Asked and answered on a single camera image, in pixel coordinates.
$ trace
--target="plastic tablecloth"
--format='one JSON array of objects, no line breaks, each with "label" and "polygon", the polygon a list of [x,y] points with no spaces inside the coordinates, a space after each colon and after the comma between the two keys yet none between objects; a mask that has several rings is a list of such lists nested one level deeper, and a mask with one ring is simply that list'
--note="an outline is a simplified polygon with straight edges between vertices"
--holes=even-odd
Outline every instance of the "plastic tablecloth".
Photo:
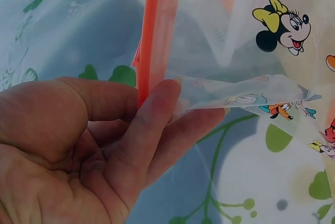
[{"label": "plastic tablecloth", "polygon": [[[136,84],[144,0],[0,0],[0,91],[62,75]],[[232,109],[143,191],[132,223],[335,223],[322,155],[297,123]]]}]

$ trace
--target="minnie mouse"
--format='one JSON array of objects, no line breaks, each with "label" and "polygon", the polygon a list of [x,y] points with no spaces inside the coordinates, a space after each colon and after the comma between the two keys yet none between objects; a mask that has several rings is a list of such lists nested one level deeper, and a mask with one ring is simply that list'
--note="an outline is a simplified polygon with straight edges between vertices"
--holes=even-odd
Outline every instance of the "minnie mouse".
[{"label": "minnie mouse", "polygon": [[270,0],[270,4],[264,8],[254,9],[252,15],[267,28],[256,36],[257,46],[262,51],[274,51],[277,42],[292,55],[299,55],[304,51],[303,43],[311,31],[307,15],[300,18],[299,12],[289,11],[279,0]]}]

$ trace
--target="finger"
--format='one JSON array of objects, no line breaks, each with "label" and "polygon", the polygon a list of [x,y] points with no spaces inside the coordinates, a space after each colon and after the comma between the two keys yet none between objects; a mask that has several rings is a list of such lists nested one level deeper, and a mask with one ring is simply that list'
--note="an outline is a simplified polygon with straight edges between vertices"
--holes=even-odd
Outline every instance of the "finger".
[{"label": "finger", "polygon": [[89,120],[131,120],[136,111],[137,90],[127,85],[74,78],[24,83],[0,93],[0,142],[54,163]]},{"label": "finger", "polygon": [[179,94],[177,82],[161,82],[138,110],[107,161],[104,175],[129,209],[143,189],[148,166]]},{"label": "finger", "polygon": [[194,110],[168,126],[148,169],[146,186],[151,185],[224,118],[225,110]]},{"label": "finger", "polygon": [[89,122],[87,128],[100,148],[118,141],[128,129],[129,123],[120,119],[114,121]]}]

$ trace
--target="knuckle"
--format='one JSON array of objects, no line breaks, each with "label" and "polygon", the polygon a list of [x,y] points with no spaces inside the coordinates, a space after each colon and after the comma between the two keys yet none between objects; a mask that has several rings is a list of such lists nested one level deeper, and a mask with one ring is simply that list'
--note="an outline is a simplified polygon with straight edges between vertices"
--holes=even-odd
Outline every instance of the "knuckle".
[{"label": "knuckle", "polygon": [[134,120],[140,125],[140,127],[145,128],[145,130],[147,130],[147,131],[150,131],[150,130],[154,129],[154,123],[150,119],[150,116],[148,116],[148,115],[143,115],[141,113],[137,113],[135,115]]}]

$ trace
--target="clear plastic bag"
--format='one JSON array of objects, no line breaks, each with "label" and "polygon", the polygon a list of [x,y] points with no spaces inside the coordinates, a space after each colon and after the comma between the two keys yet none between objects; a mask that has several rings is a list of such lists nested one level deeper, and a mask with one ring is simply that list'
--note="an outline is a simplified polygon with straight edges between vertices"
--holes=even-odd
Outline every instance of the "clear plastic bag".
[{"label": "clear plastic bag", "polygon": [[319,28],[332,20],[319,19],[317,7],[318,0],[147,0],[135,59],[140,104],[162,79],[182,84],[180,114],[315,99]]}]

